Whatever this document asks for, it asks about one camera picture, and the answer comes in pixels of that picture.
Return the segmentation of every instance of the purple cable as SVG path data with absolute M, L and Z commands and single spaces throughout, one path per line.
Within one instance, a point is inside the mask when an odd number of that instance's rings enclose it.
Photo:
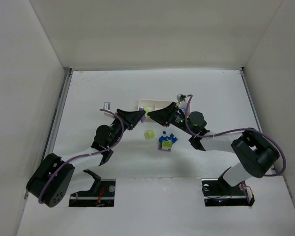
M 187 103 L 187 106 L 186 106 L 186 111 L 188 111 L 189 109 L 189 106 L 190 106 L 190 102 L 191 102 L 191 99 L 193 97 L 192 94 L 188 95 L 189 100 L 188 100 L 188 103 Z M 249 128 L 240 128 L 240 129 L 232 129 L 232 130 L 228 130 L 228 131 L 224 131 L 224 132 L 221 132 L 221 133 L 218 133 L 218 134 L 214 134 L 214 135 L 197 135 L 195 134 L 194 132 L 192 132 L 192 130 L 189 128 L 188 126 L 188 121 L 187 121 L 187 116 L 185 116 L 185 124 L 186 124 L 186 128 L 187 130 L 190 132 L 190 134 L 192 134 L 193 136 L 195 137 L 198 137 L 198 138 L 212 138 L 214 136 L 221 136 L 221 135 L 224 135 L 224 134 L 229 134 L 229 133 L 234 133 L 234 132 L 238 132 L 238 131 L 250 131 L 250 132 L 255 132 L 257 134 L 260 134 L 262 135 L 263 137 L 265 137 L 266 139 L 268 139 L 270 142 L 273 143 L 273 145 L 275 145 L 275 147 L 277 148 L 277 150 L 279 151 L 281 157 L 282 157 L 282 160 L 283 160 L 283 167 L 281 169 L 280 172 L 276 173 L 276 174 L 272 174 L 272 175 L 265 175 L 267 177 L 274 177 L 274 176 L 280 176 L 283 174 L 283 172 L 285 171 L 286 169 L 286 158 L 285 158 L 285 155 L 283 153 L 283 150 L 280 148 L 280 146 L 267 134 L 264 134 L 258 130 L 255 130 L 255 129 L 249 129 Z
M 117 118 L 120 123 L 121 123 L 121 136 L 120 138 L 118 139 L 118 141 L 112 145 L 111 147 L 107 148 L 107 149 L 104 149 L 104 150 L 101 150 L 101 151 L 96 151 L 94 153 L 91 153 L 91 154 L 81 154 L 81 155 L 78 155 L 78 156 L 74 156 L 72 158 L 70 158 L 69 160 L 67 160 L 66 162 L 64 162 L 61 166 L 59 166 L 58 169 L 56 169 L 56 171 L 50 176 L 49 180 L 47 181 L 47 183 L 45 184 L 45 186 L 43 187 L 43 189 L 41 190 L 40 194 L 39 194 L 39 198 L 38 198 L 38 202 L 40 204 L 43 204 L 43 202 L 41 201 L 45 192 L 46 192 L 46 189 L 48 188 L 49 184 L 51 183 L 51 181 L 54 179 L 54 177 L 58 174 L 58 172 L 66 165 L 68 164 L 69 162 L 75 160 L 75 159 L 78 159 L 78 158 L 81 158 L 81 157 L 87 157 L 87 156 L 93 156 L 93 155 L 97 155 L 97 154 L 100 154 L 102 152 L 106 152 L 106 151 L 109 151 L 110 149 L 112 149 L 113 147 L 115 147 L 121 140 L 122 136 L 123 136 L 123 132 L 124 132 L 124 127 L 123 127 L 123 123 L 122 123 L 122 120 L 119 116 L 117 116 L 116 114 L 112 113 L 111 111 L 107 111 L 107 110 L 104 110 L 104 109 L 100 109 L 100 111 L 102 112 L 107 112 L 111 115 L 113 115 L 115 118 Z

